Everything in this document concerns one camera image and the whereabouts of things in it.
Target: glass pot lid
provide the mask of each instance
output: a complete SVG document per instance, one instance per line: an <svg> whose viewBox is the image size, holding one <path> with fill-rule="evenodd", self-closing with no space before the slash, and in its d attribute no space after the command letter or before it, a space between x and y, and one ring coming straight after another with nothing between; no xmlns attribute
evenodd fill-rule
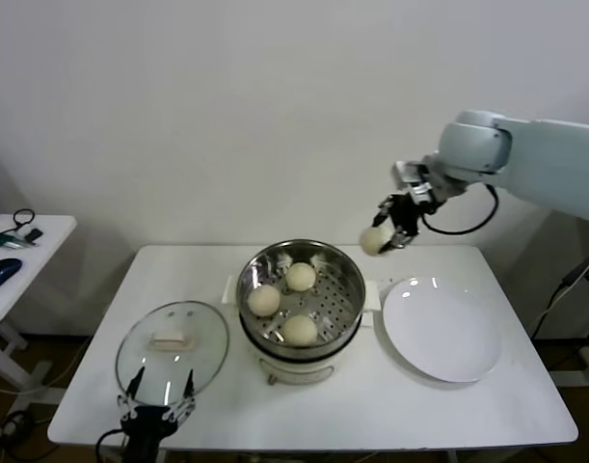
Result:
<svg viewBox="0 0 589 463"><path fill-rule="evenodd" d="M198 301L162 306L136 323L122 340L116 360L119 387L126 392L144 368L137 402L179 402L190 371L196 395L221 369L228 345L226 320L214 307Z"/></svg>

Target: electronic device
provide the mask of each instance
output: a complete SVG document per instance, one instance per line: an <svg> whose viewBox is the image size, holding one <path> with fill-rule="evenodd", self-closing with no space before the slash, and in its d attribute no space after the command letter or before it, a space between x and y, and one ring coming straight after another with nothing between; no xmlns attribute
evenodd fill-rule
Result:
<svg viewBox="0 0 589 463"><path fill-rule="evenodd" d="M21 267L22 261L20 259L0 259L0 285L15 275Z"/></svg>
<svg viewBox="0 0 589 463"><path fill-rule="evenodd" d="M361 237L370 255L403 248L418 235L418 220L433 232L465 234L491 220L495 187L522 200L589 220L589 125L520 121L487 111L462 112L449 123L438 150L421 161L397 161L398 194ZM450 198L484 183L495 199L490 216L467 231L439 231L426 222ZM379 233L390 219L393 230Z"/></svg>

